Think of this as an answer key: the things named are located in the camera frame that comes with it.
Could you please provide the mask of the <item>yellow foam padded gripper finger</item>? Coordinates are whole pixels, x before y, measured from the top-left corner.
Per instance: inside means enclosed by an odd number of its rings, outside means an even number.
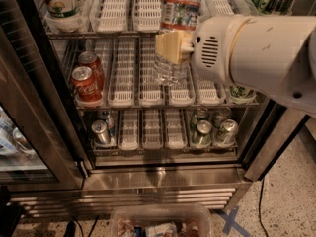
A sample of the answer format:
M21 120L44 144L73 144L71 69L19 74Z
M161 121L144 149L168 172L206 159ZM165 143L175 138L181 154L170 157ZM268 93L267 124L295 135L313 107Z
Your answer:
M190 58L194 51L193 35L185 31L172 31L157 35L155 52L159 57L173 63L182 64Z

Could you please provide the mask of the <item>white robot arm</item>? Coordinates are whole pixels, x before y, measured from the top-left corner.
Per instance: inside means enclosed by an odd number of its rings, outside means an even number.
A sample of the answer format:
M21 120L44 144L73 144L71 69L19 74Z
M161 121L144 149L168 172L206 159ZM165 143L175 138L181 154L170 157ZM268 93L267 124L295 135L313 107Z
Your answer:
M214 82L316 115L316 17L220 15L156 37L155 52Z

